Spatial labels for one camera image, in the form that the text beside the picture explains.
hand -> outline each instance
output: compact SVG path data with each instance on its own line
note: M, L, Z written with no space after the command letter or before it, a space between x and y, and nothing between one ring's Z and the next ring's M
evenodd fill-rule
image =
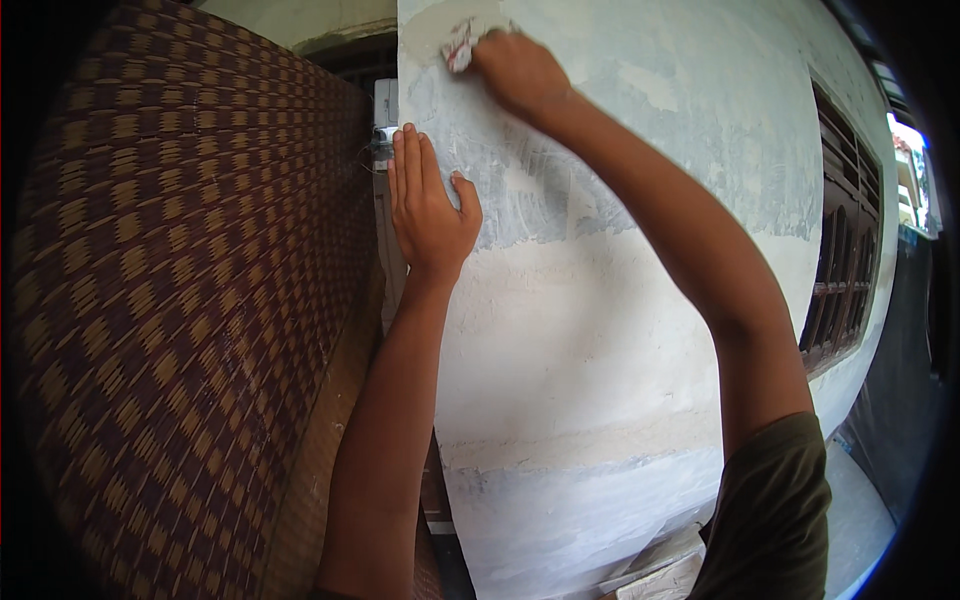
M460 210L446 196L433 144L412 123L394 133L394 159L387 163L396 240L410 274L451 288L473 250L483 213L473 183L454 171Z
M543 109L574 95L570 80L550 51L524 34L493 30L473 48L470 68L506 110L542 129Z

checkered pattern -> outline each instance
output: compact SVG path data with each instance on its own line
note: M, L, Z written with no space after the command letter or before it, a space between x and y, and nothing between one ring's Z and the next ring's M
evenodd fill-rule
M108 595L248 598L374 257L370 100L167 0L64 85L13 243L19 400Z

wall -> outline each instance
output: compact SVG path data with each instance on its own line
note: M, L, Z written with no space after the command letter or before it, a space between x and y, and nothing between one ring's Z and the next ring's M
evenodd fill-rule
M886 314L896 170L866 66L817 0L399 0L401 119L485 216L450 305L437 439L480 598L542 598L615 576L665 522L713 498L722 469L706 327L609 189L497 109L436 48L502 12L571 81L700 180L744 224L799 337L820 241L811 77L883 168L881 253L862 345L810 382L825 436L846 416Z
M193 6L301 56L323 49L331 33L348 41L396 29L394 0L201 0Z

left hand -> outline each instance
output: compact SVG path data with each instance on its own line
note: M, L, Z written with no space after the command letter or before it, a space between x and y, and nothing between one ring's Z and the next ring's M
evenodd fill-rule
M387 164L390 206L410 274L452 289L483 223L476 188L454 171L451 181L460 196L460 210L453 207L433 144L412 123L394 133L394 156Z

wooden window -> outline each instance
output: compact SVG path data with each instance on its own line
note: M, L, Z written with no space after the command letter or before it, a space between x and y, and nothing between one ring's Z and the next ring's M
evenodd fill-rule
M857 344L873 297L880 173L863 141L813 86L824 149L824 221L800 351L808 372Z

